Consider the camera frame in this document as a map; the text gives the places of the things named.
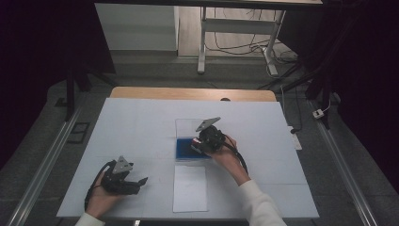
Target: hand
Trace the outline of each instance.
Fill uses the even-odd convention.
[[[102,173],[96,181],[90,200],[88,201],[88,209],[86,210],[87,214],[95,218],[100,218],[109,209],[111,209],[116,202],[125,197],[124,195],[111,194],[105,191],[101,186],[101,180],[103,177],[104,173]]]
[[[225,142],[232,147],[237,147],[235,139],[226,135]],[[207,153],[211,156],[220,166],[226,169],[234,178],[235,182],[240,186],[250,180],[246,170],[241,166],[238,157],[226,146],[222,146],[215,153]]]

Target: person's right hand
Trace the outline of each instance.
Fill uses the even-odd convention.
[[[235,139],[226,135],[225,142],[234,148],[237,148]],[[234,178],[235,182],[240,186],[241,184],[250,180],[246,170],[241,166],[240,160],[230,148],[222,146],[214,153],[207,153],[211,156],[220,166],[226,169]]]

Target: gray floor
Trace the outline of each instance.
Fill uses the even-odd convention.
[[[197,75],[195,59],[169,56],[135,56],[135,64],[129,57],[114,56],[118,75],[111,77],[122,86],[181,87],[210,89],[256,89],[272,80],[265,73],[264,60],[255,59],[208,59],[206,73]],[[280,73],[288,65],[278,66]],[[287,83],[300,77],[296,73]],[[88,143],[104,100],[111,87],[94,76],[88,99],[77,122],[89,123],[88,134],[82,143],[68,142],[40,193],[25,225],[73,225],[75,220],[56,218],[56,212],[68,189],[74,172]],[[288,225],[363,225],[343,180],[323,141],[307,101],[303,98],[306,85],[297,88],[303,128],[297,132],[302,151],[298,151],[307,176],[320,218],[312,220],[287,219]],[[32,129],[21,143],[8,164],[0,171],[0,225],[5,225],[18,201],[23,196],[32,176],[55,138],[65,117],[65,107],[56,106],[59,98],[65,98],[65,83],[52,86],[48,101]],[[284,103],[287,121],[299,127],[299,112],[295,91],[285,93]],[[397,225],[399,222],[399,197],[384,177],[372,157],[348,130],[336,112],[337,102],[330,108],[331,132],[342,149],[367,201],[375,213],[379,225]],[[79,140],[70,135],[69,141]],[[147,222],[142,225],[185,225],[184,222]],[[231,225],[224,222],[197,222],[196,225]],[[132,222],[109,222],[107,225],[132,225]]]

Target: black cable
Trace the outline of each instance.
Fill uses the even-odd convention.
[[[226,137],[232,144],[232,141],[228,136],[226,136],[226,135],[223,135],[223,136]],[[241,162],[241,166],[243,166],[244,170],[246,170],[246,173],[248,173],[246,161],[244,160],[244,157],[238,152],[238,150],[235,146],[232,146],[232,145],[226,143],[225,141],[220,141],[219,139],[214,138],[214,137],[209,137],[209,139],[212,139],[213,141],[218,142],[219,144],[222,144],[222,145],[228,147],[238,157],[238,160],[240,160],[240,162]]]
[[[317,226],[316,222],[314,221],[314,219],[311,219],[311,223],[313,223],[314,226]]]
[[[297,92],[297,86],[295,87],[295,98],[296,98],[296,106],[298,107],[298,115],[299,115],[299,123],[300,127],[296,129],[296,131],[301,131],[303,127],[303,121],[302,121],[302,112],[300,111],[300,106],[299,106],[299,101],[298,101],[298,92]]]
[[[56,223],[56,226],[61,225],[62,221],[64,221],[64,218],[61,218],[61,219]]]
[[[111,164],[114,163],[114,162],[115,162],[115,160],[110,161],[110,162],[107,162],[107,163],[100,169],[99,173],[97,173],[97,176],[96,176],[96,178],[94,179],[93,184],[91,184],[90,188],[88,189],[88,194],[87,194],[86,197],[85,197],[85,210],[88,208],[88,201],[90,200],[91,194],[93,193],[93,189],[94,189],[95,187],[97,187],[97,186],[95,186],[95,185],[96,185],[96,182],[97,182],[97,180],[99,179],[101,173],[105,170],[105,168],[110,167]]]
[[[259,13],[258,21],[261,20],[262,12],[263,12],[263,9],[261,9],[261,13]],[[252,37],[252,40],[250,41],[249,46],[250,46],[250,45],[253,43],[253,41],[255,40],[255,36],[256,36],[256,34],[253,34],[253,37]]]
[[[297,61],[297,63],[295,65],[293,65],[291,68],[289,68],[282,76],[277,77],[276,80],[273,80],[265,85],[259,86],[257,87],[257,90],[259,89],[263,89],[265,87],[270,87],[276,83],[278,83],[281,79],[285,78],[286,76],[290,75],[291,73],[293,73],[294,71],[296,71],[297,69],[299,69],[301,66],[301,63],[299,61]]]
[[[225,8],[223,8],[223,15],[225,15],[225,18],[227,19],[226,13],[224,12],[224,9]]]
[[[284,59],[284,58],[281,57],[284,53],[289,53],[289,52],[293,52],[293,51],[292,51],[292,50],[284,51],[284,52],[282,52],[281,54],[279,54],[279,56],[277,56],[275,50],[272,49],[272,53],[273,53],[273,55],[274,55],[273,58],[274,58],[279,64],[297,63],[297,61],[298,61],[297,59],[286,60],[286,59]]]
[[[263,12],[263,11],[261,10],[261,13],[260,13],[260,15],[259,15],[258,20],[261,20],[262,12]],[[216,18],[216,8],[214,8],[214,17]],[[239,46],[233,46],[233,47],[220,47],[219,44],[218,44],[218,42],[217,42],[216,32],[214,32],[215,44],[216,44],[217,49],[211,49],[211,48],[209,48],[209,47],[206,45],[206,43],[205,43],[205,47],[206,47],[206,49],[209,50],[209,51],[218,51],[218,52],[222,52],[222,53],[230,54],[230,55],[238,55],[238,56],[240,56],[240,55],[248,55],[248,54],[254,53],[254,52],[259,48],[259,47],[256,47],[256,48],[254,49],[253,47],[250,47],[250,46],[253,44],[253,41],[254,41],[254,39],[255,39],[255,36],[256,36],[256,35],[253,35],[250,44],[239,45]],[[266,41],[269,41],[269,40],[262,40],[262,41],[257,42],[257,44],[262,43],[262,42],[266,42]],[[246,47],[246,46],[249,46],[249,47],[251,48],[251,50],[250,50],[249,52],[245,52],[245,53],[232,53],[232,52],[229,52],[229,51],[225,51],[225,50],[230,50],[230,49],[238,49],[238,48],[242,48],[242,47]]]
[[[212,87],[214,87],[214,88],[216,88],[216,89],[219,89],[219,87],[217,86],[217,85],[215,85],[215,84],[213,84],[212,82],[206,82],[207,84],[209,84],[209,85],[211,85]]]
[[[252,18],[255,17],[255,9],[251,9],[249,12],[247,12],[247,14],[249,14],[250,12],[252,12],[252,16],[249,19],[252,20]]]

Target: wooden table edge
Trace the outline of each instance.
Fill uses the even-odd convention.
[[[276,95],[271,90],[250,89],[192,89],[192,88],[147,88],[115,87],[110,98],[137,98],[161,100],[199,100],[220,101],[228,98],[242,102],[276,102]]]

